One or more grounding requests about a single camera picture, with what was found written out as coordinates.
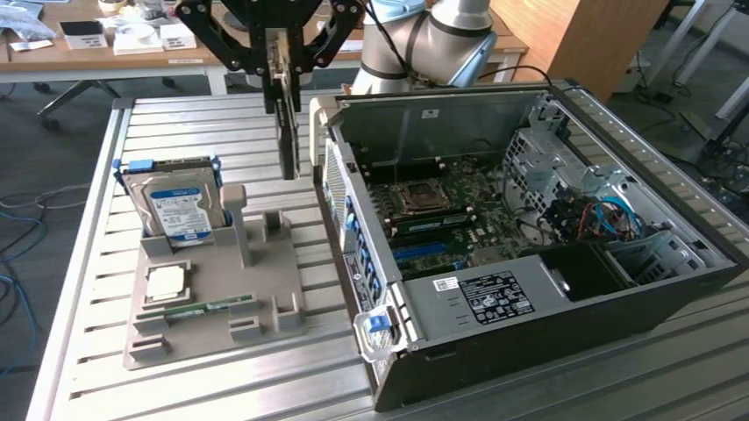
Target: motherboard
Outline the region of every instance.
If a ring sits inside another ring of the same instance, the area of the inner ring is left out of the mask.
[[[502,201],[500,173],[499,160],[467,156],[364,174],[404,280],[515,259],[538,242]]]

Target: paper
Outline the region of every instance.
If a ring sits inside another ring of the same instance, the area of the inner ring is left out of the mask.
[[[169,59],[168,64],[200,64],[203,59]]]
[[[352,53],[355,51],[361,51],[363,48],[364,42],[361,40],[349,39],[343,43],[343,46],[340,46],[340,51]]]
[[[33,42],[12,42],[10,48],[14,51],[29,51],[36,50],[37,48],[44,48],[45,46],[50,46],[52,42],[45,39],[44,41],[33,41]]]

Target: sticker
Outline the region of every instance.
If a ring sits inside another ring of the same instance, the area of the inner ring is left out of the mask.
[[[436,118],[440,116],[439,110],[423,110],[421,111],[421,118]]]
[[[431,283],[434,284],[434,289],[436,289],[436,292],[458,288],[458,278],[455,276],[451,276],[450,278],[435,279],[434,281],[431,281]]]
[[[45,46],[52,46],[52,42],[46,39],[44,41],[12,42],[10,43],[10,48],[14,51],[34,50],[37,48],[44,48]]]
[[[165,316],[166,320],[182,320],[185,318],[196,318],[205,314],[204,310],[191,310]]]
[[[203,195],[196,188],[150,193],[164,234],[176,240],[203,239],[211,234],[208,213],[200,208]]]
[[[442,220],[446,225],[456,224],[458,222],[464,222],[468,219],[468,215],[458,215],[456,217],[448,217]]]
[[[228,303],[217,303],[217,304],[205,303],[205,309],[209,310],[209,311],[223,310],[223,309],[228,309],[228,308],[229,308]]]
[[[408,232],[429,230],[431,228],[439,228],[440,226],[442,226],[442,222],[432,222],[431,224],[413,225],[411,228],[408,228]]]
[[[195,64],[203,63],[203,59],[169,59],[168,64]]]
[[[482,325],[531,313],[534,306],[511,272],[459,282],[472,315]]]

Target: power supply label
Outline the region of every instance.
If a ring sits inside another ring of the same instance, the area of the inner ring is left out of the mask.
[[[472,315],[482,325],[534,311],[511,272],[480,276],[459,282]]]
[[[203,239],[211,233],[208,213],[200,208],[200,189],[160,190],[150,193],[164,234],[176,240]]]

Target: aluminum extrusion table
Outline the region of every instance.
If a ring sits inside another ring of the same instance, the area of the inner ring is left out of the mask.
[[[303,102],[329,93],[305,92]],[[711,197],[695,193],[695,184],[599,104],[579,91],[571,95],[685,203],[746,247],[745,225]],[[305,141],[307,115],[299,122]],[[592,162],[610,161],[574,135]],[[28,419],[714,421],[749,412],[743,275],[647,334],[375,414],[308,161],[304,176],[281,181],[273,136],[273,117],[263,114],[256,95],[142,99],[112,111]],[[244,217],[257,218],[265,209],[283,209],[289,217],[312,327],[293,339],[126,371],[121,351],[138,219],[109,163],[116,157],[162,160],[207,153],[223,157],[224,182],[247,187]]]

